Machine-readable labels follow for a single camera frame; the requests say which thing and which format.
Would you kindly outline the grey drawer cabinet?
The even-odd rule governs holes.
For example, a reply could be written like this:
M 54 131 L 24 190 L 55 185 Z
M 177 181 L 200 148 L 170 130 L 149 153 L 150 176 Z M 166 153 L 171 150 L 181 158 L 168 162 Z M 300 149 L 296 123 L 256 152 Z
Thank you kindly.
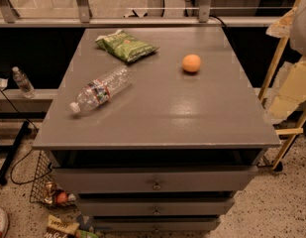
M 69 104 L 77 91 L 119 65 L 97 48 L 97 30 L 84 33 L 34 143 L 53 170 L 257 167 L 261 155 L 278 145 L 220 28 L 137 28 L 134 35 L 156 45 L 157 53 L 133 64 L 129 87 L 98 109 L 75 116 Z M 182 68 L 187 55 L 201 58 L 197 72 Z M 68 192 L 77 204 L 79 199 L 234 199 L 237 191 Z M 86 216 L 93 221 L 221 215 Z

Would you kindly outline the clear plastic water bottle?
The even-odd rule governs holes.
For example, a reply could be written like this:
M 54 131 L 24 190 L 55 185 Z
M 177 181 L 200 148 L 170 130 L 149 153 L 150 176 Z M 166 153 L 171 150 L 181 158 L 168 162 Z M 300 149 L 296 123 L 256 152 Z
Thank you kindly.
M 69 107 L 76 114 L 92 111 L 120 93 L 131 82 L 130 70 L 125 65 L 118 66 L 82 87 Z

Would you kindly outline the orange fruit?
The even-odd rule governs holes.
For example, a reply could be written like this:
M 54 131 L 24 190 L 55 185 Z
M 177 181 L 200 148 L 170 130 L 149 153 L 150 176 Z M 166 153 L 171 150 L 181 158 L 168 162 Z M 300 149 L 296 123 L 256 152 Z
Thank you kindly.
M 197 55 L 187 55 L 182 60 L 182 68 L 187 72 L 197 72 L 201 66 L 201 58 Z

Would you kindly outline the green chip bag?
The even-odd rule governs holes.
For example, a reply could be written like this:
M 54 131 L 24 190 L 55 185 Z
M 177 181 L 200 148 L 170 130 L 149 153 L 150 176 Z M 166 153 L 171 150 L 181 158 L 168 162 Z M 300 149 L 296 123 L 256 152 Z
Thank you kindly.
M 141 41 L 121 29 L 113 34 L 99 36 L 95 44 L 126 63 L 135 62 L 158 50 L 158 47 Z

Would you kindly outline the top grey drawer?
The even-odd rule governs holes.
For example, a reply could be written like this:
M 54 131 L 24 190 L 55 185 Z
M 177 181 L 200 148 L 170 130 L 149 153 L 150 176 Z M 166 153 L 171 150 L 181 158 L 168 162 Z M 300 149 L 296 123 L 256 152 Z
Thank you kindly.
M 153 193 L 242 190 L 256 166 L 143 169 L 54 169 L 54 180 L 74 193 Z

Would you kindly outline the grey drawer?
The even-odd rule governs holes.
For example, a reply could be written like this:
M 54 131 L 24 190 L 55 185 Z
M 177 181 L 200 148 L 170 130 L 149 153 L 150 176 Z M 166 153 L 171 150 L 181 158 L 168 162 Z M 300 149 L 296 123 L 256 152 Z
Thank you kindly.
M 234 205 L 232 198 L 79 199 L 88 216 L 221 215 Z
M 94 219 L 92 225 L 104 232 L 209 231 L 220 224 L 218 218 L 113 218 Z
M 74 193 L 153 193 L 242 190 L 256 166 L 143 169 L 54 169 L 54 180 Z

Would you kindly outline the middle grey drawer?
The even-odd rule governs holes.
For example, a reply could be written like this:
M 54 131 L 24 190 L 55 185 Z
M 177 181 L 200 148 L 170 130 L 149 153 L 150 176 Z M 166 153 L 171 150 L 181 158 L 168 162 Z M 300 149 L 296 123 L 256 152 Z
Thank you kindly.
M 88 216 L 221 215 L 234 205 L 232 198 L 79 199 Z

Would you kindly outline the bottom grey drawer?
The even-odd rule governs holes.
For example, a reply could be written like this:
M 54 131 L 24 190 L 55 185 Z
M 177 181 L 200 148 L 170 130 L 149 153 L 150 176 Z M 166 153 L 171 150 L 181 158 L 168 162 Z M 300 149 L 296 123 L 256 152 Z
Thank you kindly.
M 113 218 L 94 219 L 92 225 L 104 232 L 209 231 L 220 224 L 218 218 Z

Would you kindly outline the metal window railing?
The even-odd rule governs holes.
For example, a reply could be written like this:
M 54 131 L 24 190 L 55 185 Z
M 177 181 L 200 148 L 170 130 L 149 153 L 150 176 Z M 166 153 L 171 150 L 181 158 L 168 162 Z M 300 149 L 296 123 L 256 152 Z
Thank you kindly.
M 0 0 L 0 27 L 198 25 L 219 19 L 265 26 L 290 8 L 286 0 Z

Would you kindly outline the small fruit in basket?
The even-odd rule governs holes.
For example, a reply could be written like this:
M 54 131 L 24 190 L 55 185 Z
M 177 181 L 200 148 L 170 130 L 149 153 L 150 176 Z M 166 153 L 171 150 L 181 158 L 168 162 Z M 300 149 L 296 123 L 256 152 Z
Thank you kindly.
M 67 194 L 64 191 L 60 192 L 56 196 L 56 202 L 57 203 L 65 203 L 65 202 L 67 202 L 67 200 L 68 200 L 68 196 L 67 196 Z

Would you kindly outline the small standing water bottle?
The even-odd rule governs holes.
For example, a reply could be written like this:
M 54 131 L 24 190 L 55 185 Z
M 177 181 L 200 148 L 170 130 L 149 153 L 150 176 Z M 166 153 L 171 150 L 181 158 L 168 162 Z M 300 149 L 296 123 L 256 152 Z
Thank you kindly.
M 26 98 L 34 98 L 36 95 L 35 89 L 29 81 L 27 75 L 17 66 L 12 68 L 13 79 L 18 85 Z

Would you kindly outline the yellow snack package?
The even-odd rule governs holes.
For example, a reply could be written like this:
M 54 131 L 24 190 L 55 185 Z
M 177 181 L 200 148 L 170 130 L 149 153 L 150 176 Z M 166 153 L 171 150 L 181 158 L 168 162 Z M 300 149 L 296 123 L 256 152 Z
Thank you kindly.
M 50 215 L 44 238 L 75 238 L 78 227 L 79 224 L 76 222 L 62 222 L 59 218 Z

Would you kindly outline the black metal bar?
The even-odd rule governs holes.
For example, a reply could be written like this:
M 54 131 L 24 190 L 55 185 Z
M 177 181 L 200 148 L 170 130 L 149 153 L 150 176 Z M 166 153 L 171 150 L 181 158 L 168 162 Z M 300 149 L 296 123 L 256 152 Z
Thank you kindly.
M 20 146 L 22 139 L 27 134 L 28 130 L 29 130 L 29 122 L 25 121 L 22 124 L 22 126 L 21 126 L 15 140 L 14 140 L 14 143 L 11 146 L 7 147 L 7 156 L 6 156 L 6 159 L 5 159 L 3 165 L 0 169 L 0 185 L 5 185 L 7 183 L 6 174 L 7 174 L 8 169 L 9 169 L 10 165 L 12 164 L 12 161 L 13 161 L 15 155 L 16 155 L 17 149 Z

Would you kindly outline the white red shoe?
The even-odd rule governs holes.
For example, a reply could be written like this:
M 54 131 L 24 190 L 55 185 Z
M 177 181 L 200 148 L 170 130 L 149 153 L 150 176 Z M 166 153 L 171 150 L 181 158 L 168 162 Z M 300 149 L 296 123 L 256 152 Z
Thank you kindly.
M 0 238 L 5 238 L 9 227 L 7 212 L 0 207 Z

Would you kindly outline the wooden easel frame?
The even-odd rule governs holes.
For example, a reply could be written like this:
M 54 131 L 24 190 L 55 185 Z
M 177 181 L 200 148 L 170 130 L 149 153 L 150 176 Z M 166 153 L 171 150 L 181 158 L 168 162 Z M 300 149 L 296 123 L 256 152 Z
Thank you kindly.
M 258 99 L 263 102 L 274 77 L 272 88 L 264 104 L 267 121 L 273 125 L 279 124 L 300 105 L 304 106 L 303 113 L 293 128 L 276 130 L 278 136 L 286 136 L 287 139 L 275 159 L 270 162 L 266 157 L 262 157 L 267 167 L 271 167 L 275 172 L 280 172 L 282 158 L 296 137 L 303 133 L 303 125 L 306 122 L 306 0 L 295 0 L 292 9 L 273 22 L 267 28 L 266 33 L 280 38 L 258 94 Z M 301 55 L 301 59 L 295 63 L 286 61 L 276 72 L 287 43 L 290 43 L 292 50 Z

